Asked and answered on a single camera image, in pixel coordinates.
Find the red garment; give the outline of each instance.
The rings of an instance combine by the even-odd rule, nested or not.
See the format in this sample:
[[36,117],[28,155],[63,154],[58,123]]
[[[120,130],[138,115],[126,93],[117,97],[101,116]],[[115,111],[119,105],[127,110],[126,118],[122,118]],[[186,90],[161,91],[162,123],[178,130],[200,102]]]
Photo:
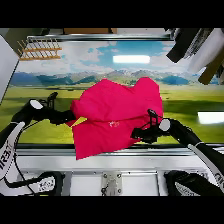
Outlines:
[[134,87],[103,79],[85,90],[71,105],[76,119],[87,118],[72,127],[76,159],[124,149],[140,141],[130,136],[134,128],[149,122],[148,109],[163,116],[159,86],[148,77],[140,78]]

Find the brown cloth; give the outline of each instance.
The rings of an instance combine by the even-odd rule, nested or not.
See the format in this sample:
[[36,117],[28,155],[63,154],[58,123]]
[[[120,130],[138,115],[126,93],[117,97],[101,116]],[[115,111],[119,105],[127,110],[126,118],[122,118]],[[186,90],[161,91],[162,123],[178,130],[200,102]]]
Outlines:
[[215,73],[217,72],[217,70],[219,69],[223,60],[224,60],[224,48],[219,52],[216,58],[210,64],[207,65],[207,68],[201,74],[198,81],[204,85],[208,85],[212,80],[213,76],[215,75]]

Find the wooden rack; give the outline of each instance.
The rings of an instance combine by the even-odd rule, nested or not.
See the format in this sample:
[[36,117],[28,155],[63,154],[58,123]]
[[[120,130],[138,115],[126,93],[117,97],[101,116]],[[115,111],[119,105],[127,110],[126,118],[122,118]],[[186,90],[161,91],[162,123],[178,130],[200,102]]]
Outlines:
[[31,60],[51,60],[60,59],[58,51],[62,50],[59,46],[57,40],[52,41],[51,38],[44,40],[32,40],[29,42],[26,40],[27,44],[22,40],[22,44],[17,41],[21,49],[19,51],[20,61],[31,61]]

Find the white circular cap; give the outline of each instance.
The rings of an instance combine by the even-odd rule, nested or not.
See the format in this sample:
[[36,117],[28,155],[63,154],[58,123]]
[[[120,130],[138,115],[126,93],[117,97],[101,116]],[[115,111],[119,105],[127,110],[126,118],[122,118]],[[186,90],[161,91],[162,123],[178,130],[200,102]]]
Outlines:
[[41,105],[40,102],[38,102],[37,100],[30,100],[30,104],[32,107],[38,110],[43,108],[43,105]]
[[160,128],[162,131],[167,131],[167,130],[169,130],[169,128],[170,128],[170,121],[169,121],[168,119],[163,119],[163,120],[160,122],[159,128]]

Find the printed sky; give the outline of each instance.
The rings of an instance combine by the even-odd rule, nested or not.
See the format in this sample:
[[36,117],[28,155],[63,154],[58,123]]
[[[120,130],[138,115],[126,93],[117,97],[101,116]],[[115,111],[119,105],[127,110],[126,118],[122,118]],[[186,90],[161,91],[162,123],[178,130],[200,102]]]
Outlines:
[[[62,42],[58,54],[61,59],[21,61],[17,72],[42,73],[45,75],[76,72],[109,73],[113,70],[134,72],[140,69],[181,73],[187,72],[190,60],[181,59],[177,64],[166,54],[172,49],[171,41],[80,41]],[[149,64],[113,63],[114,55],[148,55]]]

